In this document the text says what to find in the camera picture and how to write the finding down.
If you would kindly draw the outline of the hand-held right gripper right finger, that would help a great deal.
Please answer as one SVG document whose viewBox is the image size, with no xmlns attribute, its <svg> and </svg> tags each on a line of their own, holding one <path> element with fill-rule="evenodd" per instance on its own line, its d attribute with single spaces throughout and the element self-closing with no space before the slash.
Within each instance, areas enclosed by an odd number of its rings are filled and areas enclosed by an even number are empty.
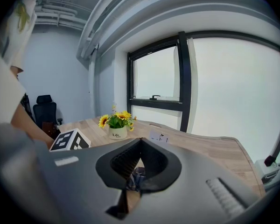
<svg viewBox="0 0 280 224">
<path fill-rule="evenodd" d="M 146 180 L 130 224 L 248 224 L 260 197 L 235 174 L 197 152 L 141 141 Z"/>
</svg>

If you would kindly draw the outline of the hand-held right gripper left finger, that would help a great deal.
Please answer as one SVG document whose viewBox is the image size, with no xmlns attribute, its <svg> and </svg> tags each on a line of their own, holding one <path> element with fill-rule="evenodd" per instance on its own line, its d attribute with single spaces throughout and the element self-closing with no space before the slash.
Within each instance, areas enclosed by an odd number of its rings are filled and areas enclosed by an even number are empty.
<svg viewBox="0 0 280 224">
<path fill-rule="evenodd" d="M 50 152 L 10 124 L 0 124 L 0 184 L 33 219 L 49 224 L 140 224 L 123 189 L 108 187 L 96 171 L 102 148 Z"/>
</svg>

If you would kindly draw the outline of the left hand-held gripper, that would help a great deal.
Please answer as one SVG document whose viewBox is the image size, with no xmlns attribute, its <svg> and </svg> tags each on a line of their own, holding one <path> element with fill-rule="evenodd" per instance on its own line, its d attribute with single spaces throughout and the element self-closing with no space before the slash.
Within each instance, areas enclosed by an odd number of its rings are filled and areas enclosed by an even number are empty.
<svg viewBox="0 0 280 224">
<path fill-rule="evenodd" d="M 90 148 L 91 141 L 78 129 L 60 133 L 55 139 L 50 152 Z"/>
</svg>

